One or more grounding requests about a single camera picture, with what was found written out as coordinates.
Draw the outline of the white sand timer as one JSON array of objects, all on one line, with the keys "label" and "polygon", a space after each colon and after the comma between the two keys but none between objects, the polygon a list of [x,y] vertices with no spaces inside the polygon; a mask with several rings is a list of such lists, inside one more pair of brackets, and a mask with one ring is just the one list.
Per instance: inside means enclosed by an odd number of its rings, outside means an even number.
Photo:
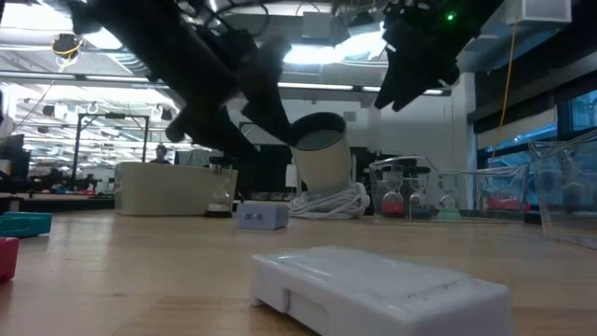
[{"label": "white sand timer", "polygon": [[231,218],[233,197],[228,192],[228,187],[232,179],[232,159],[210,157],[209,168],[215,179],[215,189],[204,215],[214,218]]}]

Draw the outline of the dark computer monitor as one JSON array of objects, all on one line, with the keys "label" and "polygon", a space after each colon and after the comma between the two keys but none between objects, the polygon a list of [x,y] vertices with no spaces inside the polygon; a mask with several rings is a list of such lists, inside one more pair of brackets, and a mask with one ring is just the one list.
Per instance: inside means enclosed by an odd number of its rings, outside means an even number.
[{"label": "dark computer monitor", "polygon": [[29,174],[31,153],[24,149],[24,135],[0,139],[0,178],[25,180]]}]

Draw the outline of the lavender power adapter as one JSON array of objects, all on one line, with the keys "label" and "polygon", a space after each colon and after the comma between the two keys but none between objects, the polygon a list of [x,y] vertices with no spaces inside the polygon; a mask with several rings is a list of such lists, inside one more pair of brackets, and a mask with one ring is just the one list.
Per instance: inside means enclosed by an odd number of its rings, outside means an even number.
[{"label": "lavender power adapter", "polygon": [[273,203],[240,203],[237,227],[245,230],[276,231],[288,224],[288,207]]}]

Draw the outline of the red sand timer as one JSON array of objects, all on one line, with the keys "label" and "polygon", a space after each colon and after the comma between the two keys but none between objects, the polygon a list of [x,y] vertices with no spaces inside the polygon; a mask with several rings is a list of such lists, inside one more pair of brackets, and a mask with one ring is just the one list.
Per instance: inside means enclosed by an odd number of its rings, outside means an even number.
[{"label": "red sand timer", "polygon": [[405,216],[404,198],[401,194],[403,174],[394,168],[382,169],[381,212],[384,217]]}]

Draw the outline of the long red block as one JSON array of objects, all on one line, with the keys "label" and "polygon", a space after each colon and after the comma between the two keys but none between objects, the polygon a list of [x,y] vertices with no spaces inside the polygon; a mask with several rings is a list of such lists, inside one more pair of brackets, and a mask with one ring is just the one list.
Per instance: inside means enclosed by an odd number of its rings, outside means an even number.
[{"label": "long red block", "polygon": [[20,241],[0,237],[0,283],[10,281],[16,272]]}]

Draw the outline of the red flat object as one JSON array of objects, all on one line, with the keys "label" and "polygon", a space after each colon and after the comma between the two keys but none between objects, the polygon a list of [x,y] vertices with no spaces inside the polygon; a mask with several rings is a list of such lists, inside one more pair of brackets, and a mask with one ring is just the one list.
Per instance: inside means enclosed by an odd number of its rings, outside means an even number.
[{"label": "red flat object", "polygon": [[485,205],[490,210],[530,211],[531,205],[508,194],[490,194],[485,198]]}]

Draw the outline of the teal sand timer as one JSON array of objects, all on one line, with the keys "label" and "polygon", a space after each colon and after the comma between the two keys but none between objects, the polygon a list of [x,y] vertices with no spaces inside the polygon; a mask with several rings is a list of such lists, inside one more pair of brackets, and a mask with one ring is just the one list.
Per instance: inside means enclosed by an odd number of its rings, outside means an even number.
[{"label": "teal sand timer", "polygon": [[455,172],[440,173],[437,183],[443,192],[439,201],[438,219],[443,221],[460,221],[462,216],[459,210],[457,193],[459,191],[459,175]]}]

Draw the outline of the teal rectangular case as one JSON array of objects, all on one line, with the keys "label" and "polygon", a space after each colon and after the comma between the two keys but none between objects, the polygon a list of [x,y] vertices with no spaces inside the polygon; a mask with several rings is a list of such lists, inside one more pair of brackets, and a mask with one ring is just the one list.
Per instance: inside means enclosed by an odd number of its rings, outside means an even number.
[{"label": "teal rectangular case", "polygon": [[48,234],[51,213],[5,212],[0,216],[0,237],[28,238]]}]

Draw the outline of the white power adapter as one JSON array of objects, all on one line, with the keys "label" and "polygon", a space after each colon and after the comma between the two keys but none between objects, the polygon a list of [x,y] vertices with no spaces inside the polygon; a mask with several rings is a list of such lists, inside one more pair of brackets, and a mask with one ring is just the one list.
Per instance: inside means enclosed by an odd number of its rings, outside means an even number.
[{"label": "white power adapter", "polygon": [[514,336],[503,285],[361,250],[252,257],[251,299],[322,336]]}]

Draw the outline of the long linear ceiling light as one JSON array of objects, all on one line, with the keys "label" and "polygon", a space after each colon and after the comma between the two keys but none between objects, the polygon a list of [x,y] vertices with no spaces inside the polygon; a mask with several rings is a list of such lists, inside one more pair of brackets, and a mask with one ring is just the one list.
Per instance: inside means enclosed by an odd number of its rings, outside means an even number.
[{"label": "long linear ceiling light", "polygon": [[[31,82],[41,83],[42,81],[58,81],[58,82],[76,82],[83,86],[102,86],[123,84],[131,86],[136,89],[168,89],[169,86],[161,80],[150,81],[145,77],[121,77],[112,75],[87,75],[87,74],[70,74],[70,73],[51,73],[51,72],[21,72],[0,70],[0,79],[14,82]],[[298,89],[298,90],[326,90],[326,91],[357,91],[366,93],[378,93],[380,87],[372,86],[354,86],[341,84],[314,84],[314,83],[293,83],[293,82],[279,82],[278,86],[281,89]]]}]

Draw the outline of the grey plastic bin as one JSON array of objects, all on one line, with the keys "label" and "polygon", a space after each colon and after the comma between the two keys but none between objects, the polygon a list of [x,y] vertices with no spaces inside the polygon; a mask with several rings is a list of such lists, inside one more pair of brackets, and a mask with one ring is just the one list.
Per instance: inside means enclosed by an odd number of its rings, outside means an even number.
[{"label": "grey plastic bin", "polygon": [[236,191],[238,172],[205,167],[122,162],[115,168],[115,209],[134,217],[202,216],[216,190]]}]

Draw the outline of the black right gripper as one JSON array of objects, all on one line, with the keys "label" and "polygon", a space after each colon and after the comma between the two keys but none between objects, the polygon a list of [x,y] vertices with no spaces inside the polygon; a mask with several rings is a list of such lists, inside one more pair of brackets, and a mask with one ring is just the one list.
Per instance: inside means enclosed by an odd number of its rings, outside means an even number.
[{"label": "black right gripper", "polygon": [[391,0],[384,8],[388,69],[374,106],[400,111],[439,81],[453,83],[466,42],[466,0]]}]

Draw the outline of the white ceiling unit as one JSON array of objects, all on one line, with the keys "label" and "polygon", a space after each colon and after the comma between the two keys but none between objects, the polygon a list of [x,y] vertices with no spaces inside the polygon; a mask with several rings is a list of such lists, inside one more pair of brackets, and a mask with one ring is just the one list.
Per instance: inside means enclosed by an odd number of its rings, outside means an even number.
[{"label": "white ceiling unit", "polygon": [[572,0],[505,0],[505,23],[569,23]]}]

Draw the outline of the clear plastic bin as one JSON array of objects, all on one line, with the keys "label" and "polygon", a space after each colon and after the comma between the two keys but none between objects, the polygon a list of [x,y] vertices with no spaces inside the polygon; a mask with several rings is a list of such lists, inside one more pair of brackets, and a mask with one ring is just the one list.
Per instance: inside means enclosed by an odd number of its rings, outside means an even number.
[{"label": "clear plastic bin", "polygon": [[597,250],[597,129],[529,150],[544,235]]},{"label": "clear plastic bin", "polygon": [[[429,204],[431,217],[427,220],[410,218],[410,169],[415,166],[428,167],[428,185],[425,195]],[[382,169],[394,168],[403,174],[401,194],[404,198],[405,216],[387,217],[400,218],[412,222],[509,222],[524,220],[528,211],[504,211],[490,210],[485,205],[485,198],[490,194],[508,194],[514,198],[528,203],[528,180],[530,166],[527,163],[515,166],[481,169],[474,171],[462,171],[448,168],[438,168],[424,156],[398,156],[381,161],[373,162],[369,167],[369,184],[371,201],[374,214],[377,217],[384,217],[381,212],[382,201]],[[440,173],[455,172],[459,175],[459,191],[457,193],[459,210],[462,216],[460,221],[443,221],[437,218],[439,213],[439,201],[443,196],[442,190],[437,183],[437,176]]]}]

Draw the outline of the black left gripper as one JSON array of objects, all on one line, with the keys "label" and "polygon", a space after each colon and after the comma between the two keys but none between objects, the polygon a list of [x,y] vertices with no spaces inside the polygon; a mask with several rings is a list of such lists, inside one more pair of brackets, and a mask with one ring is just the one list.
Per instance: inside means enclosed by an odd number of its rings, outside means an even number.
[{"label": "black left gripper", "polygon": [[244,30],[215,35],[204,28],[174,27],[160,29],[156,43],[156,75],[187,104],[165,130],[171,142],[187,135],[192,144],[233,158],[256,157],[256,148],[223,105],[241,93],[247,99],[245,117],[283,143],[295,144],[278,89],[289,41],[275,36],[257,46]]}]

